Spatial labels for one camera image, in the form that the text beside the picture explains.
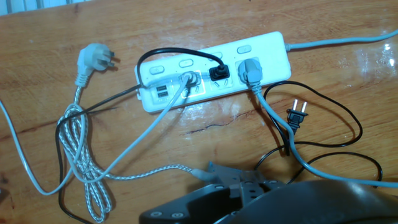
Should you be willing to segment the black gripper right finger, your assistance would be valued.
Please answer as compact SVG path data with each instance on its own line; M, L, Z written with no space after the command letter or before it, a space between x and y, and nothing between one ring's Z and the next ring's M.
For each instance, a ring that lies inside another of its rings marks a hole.
M397 223L397 197L352 182L307 181L262 194L218 223Z

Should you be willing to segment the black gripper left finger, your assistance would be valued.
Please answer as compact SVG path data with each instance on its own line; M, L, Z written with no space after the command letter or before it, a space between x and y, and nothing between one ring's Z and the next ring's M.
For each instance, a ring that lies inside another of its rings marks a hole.
M261 195L283 187L257 170L212 170L206 186L140 214L141 224L230 223Z

